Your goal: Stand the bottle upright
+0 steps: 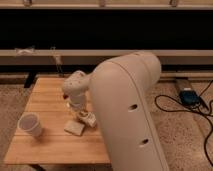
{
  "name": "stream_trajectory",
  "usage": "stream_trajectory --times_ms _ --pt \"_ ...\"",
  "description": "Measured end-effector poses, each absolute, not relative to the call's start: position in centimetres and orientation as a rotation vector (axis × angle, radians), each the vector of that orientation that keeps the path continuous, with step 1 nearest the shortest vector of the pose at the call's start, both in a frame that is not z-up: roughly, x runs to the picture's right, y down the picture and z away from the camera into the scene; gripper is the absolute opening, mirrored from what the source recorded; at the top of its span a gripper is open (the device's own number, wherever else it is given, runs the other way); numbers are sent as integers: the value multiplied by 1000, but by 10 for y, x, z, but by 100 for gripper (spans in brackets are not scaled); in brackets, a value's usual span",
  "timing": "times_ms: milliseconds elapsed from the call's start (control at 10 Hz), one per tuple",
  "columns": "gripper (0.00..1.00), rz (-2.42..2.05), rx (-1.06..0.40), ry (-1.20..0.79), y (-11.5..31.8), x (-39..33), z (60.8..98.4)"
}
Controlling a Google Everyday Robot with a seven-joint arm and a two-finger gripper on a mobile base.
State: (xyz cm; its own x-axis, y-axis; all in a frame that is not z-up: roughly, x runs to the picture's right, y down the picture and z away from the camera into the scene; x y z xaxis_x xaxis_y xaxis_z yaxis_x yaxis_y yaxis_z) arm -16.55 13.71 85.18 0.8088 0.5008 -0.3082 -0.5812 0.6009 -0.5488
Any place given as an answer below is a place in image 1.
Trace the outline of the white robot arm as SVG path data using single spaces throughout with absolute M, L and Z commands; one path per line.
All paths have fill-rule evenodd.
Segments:
M 69 105 L 80 111 L 90 99 L 113 171 L 169 171 L 145 93 L 161 74 L 158 57 L 139 51 L 76 71 L 62 84 Z

